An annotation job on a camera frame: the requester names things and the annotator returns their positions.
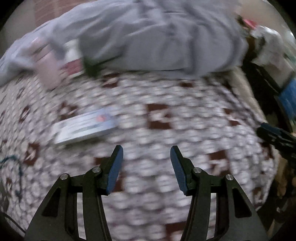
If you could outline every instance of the teal cord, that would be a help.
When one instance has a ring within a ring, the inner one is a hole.
[[[0,170],[2,169],[5,162],[9,160],[16,161],[19,164],[20,190],[19,191],[16,190],[15,195],[19,198],[19,202],[20,202],[22,200],[22,176],[23,176],[22,165],[19,159],[15,155],[12,155],[12,156],[5,157],[2,161],[0,161]]]

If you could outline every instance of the gray blanket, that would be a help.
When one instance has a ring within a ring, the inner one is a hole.
[[[240,65],[246,42],[228,0],[99,0],[81,4],[18,39],[0,59],[0,86],[34,69],[28,51],[45,37],[57,58],[79,38],[83,55],[108,67],[193,79]]]

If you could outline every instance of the blue rubber pad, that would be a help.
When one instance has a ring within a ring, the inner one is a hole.
[[[121,146],[117,153],[117,156],[114,159],[113,165],[108,175],[108,184],[106,188],[107,195],[109,195],[115,187],[122,161],[123,161],[123,148]]]
[[[170,149],[170,160],[173,165],[179,188],[183,193],[186,193],[188,191],[186,184],[186,175],[183,171],[179,158],[177,157],[177,154],[174,151],[173,147]]]

